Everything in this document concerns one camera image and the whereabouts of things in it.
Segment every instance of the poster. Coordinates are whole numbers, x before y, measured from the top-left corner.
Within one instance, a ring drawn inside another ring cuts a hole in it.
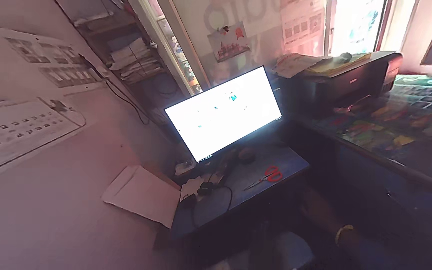
[[[208,40],[218,63],[250,50],[242,21],[209,34]]]
[[[281,8],[281,25],[286,51],[322,36],[325,8],[321,0],[289,0]]]

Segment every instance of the desk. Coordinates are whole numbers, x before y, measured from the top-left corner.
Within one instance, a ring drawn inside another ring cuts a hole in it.
[[[231,188],[233,192],[229,212],[270,187],[288,181],[292,176],[309,168],[308,162],[281,142],[256,144],[253,149],[256,160],[247,165],[237,164],[225,181],[225,186]],[[271,165],[279,167],[283,179],[278,182],[263,181],[255,187],[243,191],[251,183],[260,179]],[[192,211],[194,211],[195,224],[201,227],[225,214],[230,198],[231,193],[228,188],[219,188],[196,203],[194,210],[183,208],[181,204],[178,205],[170,232],[171,238],[180,238],[197,229],[192,222]]]

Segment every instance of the drawing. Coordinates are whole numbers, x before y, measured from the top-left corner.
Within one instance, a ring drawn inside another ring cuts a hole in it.
[[[250,50],[242,21],[209,34],[208,40],[218,63]]]

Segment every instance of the printer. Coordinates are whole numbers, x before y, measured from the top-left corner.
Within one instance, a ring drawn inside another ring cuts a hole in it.
[[[377,97],[393,88],[403,61],[397,52],[377,51],[333,76],[301,72],[290,79],[278,77],[275,97],[284,114],[322,118],[333,108],[346,108],[361,98]]]

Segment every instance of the monitor screen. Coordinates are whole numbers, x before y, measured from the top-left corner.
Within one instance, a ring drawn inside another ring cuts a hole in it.
[[[165,111],[197,162],[281,117],[262,66]]]

